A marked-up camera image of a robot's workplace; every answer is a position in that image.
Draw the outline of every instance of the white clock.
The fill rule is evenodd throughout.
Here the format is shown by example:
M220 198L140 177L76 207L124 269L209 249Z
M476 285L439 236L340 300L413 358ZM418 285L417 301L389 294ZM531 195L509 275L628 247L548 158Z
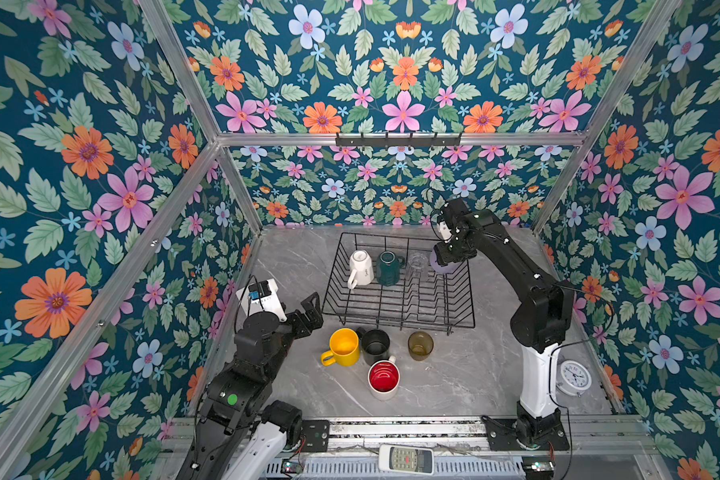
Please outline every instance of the white clock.
M592 386L592 375L586 367L575 360L565 360L560 364L557 389L570 396L581 396Z

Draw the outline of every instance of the dark green mug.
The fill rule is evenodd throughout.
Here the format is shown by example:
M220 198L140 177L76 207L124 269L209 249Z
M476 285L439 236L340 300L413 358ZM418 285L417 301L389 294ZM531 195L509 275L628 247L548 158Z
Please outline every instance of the dark green mug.
M393 252L382 252L376 261L376 281L379 285L392 286L400 281L400 269L405 266L405 257Z

